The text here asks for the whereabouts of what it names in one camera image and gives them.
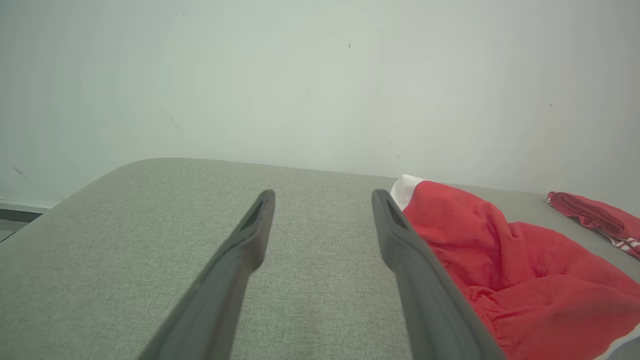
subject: gray fabric surface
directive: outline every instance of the gray fabric surface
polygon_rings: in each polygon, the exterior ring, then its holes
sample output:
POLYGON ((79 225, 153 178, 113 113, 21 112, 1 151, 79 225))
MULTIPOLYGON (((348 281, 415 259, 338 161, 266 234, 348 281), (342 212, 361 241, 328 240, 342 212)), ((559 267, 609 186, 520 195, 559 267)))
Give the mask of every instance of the gray fabric surface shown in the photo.
MULTIPOLYGON (((276 191, 247 287, 236 359, 408 359, 371 192, 395 179, 156 159, 83 188, 0 243, 0 359, 132 359, 255 197, 276 191)), ((458 186, 508 220, 550 227, 640 281, 640 267, 544 196, 458 186)))

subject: wall stain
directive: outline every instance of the wall stain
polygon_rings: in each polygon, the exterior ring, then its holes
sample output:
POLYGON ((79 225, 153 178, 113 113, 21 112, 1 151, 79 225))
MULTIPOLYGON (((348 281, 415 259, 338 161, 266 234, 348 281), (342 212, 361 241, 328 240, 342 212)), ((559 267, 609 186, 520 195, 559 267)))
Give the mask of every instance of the wall stain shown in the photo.
POLYGON ((15 167, 15 165, 11 165, 11 167, 18 173, 18 175, 20 175, 27 183, 29 184, 33 184, 31 181, 29 181, 29 179, 27 179, 27 177, 24 175, 23 172, 21 172, 17 167, 15 167))
POLYGON ((180 126, 178 126, 178 124, 175 122, 175 120, 173 119, 173 115, 171 115, 171 122, 173 123, 173 126, 175 126, 176 129, 180 130, 180 131, 184 131, 182 130, 182 128, 180 126))

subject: baseboard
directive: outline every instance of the baseboard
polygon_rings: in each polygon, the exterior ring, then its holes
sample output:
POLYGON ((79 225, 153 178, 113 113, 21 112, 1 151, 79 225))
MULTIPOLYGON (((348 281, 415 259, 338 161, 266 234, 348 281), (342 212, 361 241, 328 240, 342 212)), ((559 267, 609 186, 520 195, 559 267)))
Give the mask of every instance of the baseboard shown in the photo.
POLYGON ((27 202, 17 202, 0 200, 0 209, 23 211, 25 213, 44 214, 47 210, 53 208, 53 205, 30 204, 27 202))

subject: folded red cloth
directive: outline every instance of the folded red cloth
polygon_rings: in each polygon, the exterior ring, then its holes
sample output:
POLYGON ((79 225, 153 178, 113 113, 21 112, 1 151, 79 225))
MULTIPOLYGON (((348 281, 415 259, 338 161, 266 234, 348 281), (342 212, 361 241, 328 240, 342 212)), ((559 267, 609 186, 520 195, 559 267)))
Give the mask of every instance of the folded red cloth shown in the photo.
POLYGON ((640 284, 615 266, 470 193, 401 183, 404 215, 510 359, 594 359, 637 336, 640 284))
POLYGON ((550 192, 547 204, 568 217, 577 217, 587 229, 607 235, 615 247, 640 260, 640 218, 604 202, 570 193, 550 192))

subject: white wall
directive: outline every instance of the white wall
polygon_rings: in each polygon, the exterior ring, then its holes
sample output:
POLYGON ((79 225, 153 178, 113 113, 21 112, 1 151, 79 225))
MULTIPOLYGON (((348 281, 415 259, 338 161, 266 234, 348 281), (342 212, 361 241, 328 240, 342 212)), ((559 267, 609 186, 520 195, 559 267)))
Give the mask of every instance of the white wall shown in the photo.
POLYGON ((169 156, 640 215, 639 39, 634 0, 5 0, 0 197, 169 156))

